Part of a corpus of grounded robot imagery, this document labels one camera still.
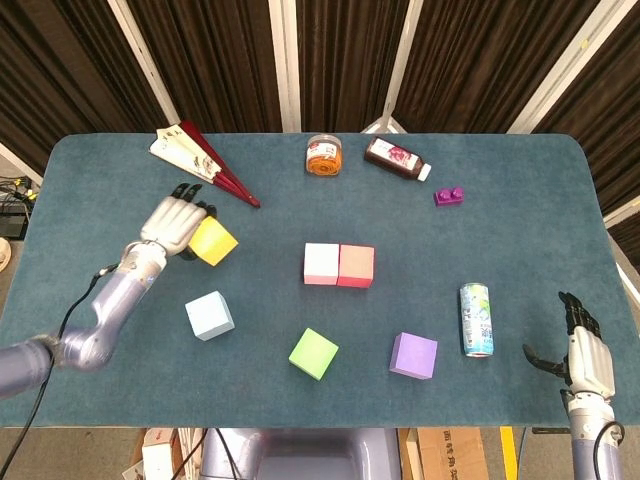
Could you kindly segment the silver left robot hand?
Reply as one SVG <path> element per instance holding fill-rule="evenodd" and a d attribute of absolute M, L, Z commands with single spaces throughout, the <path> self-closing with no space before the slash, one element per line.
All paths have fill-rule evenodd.
<path fill-rule="evenodd" d="M 179 184 L 165 197 L 140 231 L 142 242 L 151 242 L 162 247 L 167 256 L 180 254 L 201 223 L 208 216 L 215 216 L 214 205 L 194 202 L 202 184 Z"/>

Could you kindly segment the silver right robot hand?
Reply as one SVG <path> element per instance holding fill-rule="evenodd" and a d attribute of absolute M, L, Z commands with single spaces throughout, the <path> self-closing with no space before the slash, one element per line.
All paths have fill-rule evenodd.
<path fill-rule="evenodd" d="M 562 378 L 572 394 L 593 393 L 609 401 L 616 392 L 613 360 L 599 322 L 572 293 L 559 292 L 558 296 L 565 308 L 567 354 L 554 363 L 541 359 L 531 346 L 523 344 L 525 358 L 538 370 Z"/>

